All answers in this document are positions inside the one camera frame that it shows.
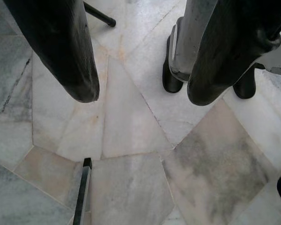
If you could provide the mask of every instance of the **black metal rod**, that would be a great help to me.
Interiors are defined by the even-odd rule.
[[[84,211],[85,211],[85,205],[88,196],[91,169],[92,169],[91,158],[84,159],[73,225],[83,225]]]
[[[84,8],[85,11],[91,15],[93,15],[95,18],[103,21],[104,23],[106,23],[107,25],[114,27],[116,26],[116,21],[114,19],[112,19],[111,17],[101,13],[100,11],[98,11],[97,9],[95,9],[94,7],[90,6],[88,3],[83,2],[84,4]]]

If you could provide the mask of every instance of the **black metal bar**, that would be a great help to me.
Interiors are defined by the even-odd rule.
[[[90,6],[88,3],[83,2],[84,3],[84,8],[85,11],[91,15],[93,15],[95,18],[103,21],[104,23],[106,23],[107,25],[114,27],[116,26],[116,21],[114,19],[112,19],[111,17],[101,13],[100,11],[98,11],[97,9],[95,9],[94,7]]]
[[[91,158],[84,159],[73,225],[83,225],[85,205],[86,205],[88,190],[89,190],[91,169],[92,169]]]

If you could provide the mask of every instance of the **marble floor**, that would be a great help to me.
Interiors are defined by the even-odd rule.
[[[193,105],[162,87],[185,0],[87,0],[99,100],[73,100],[0,0],[0,225],[70,225],[92,157],[92,225],[281,225],[281,76],[249,100]]]

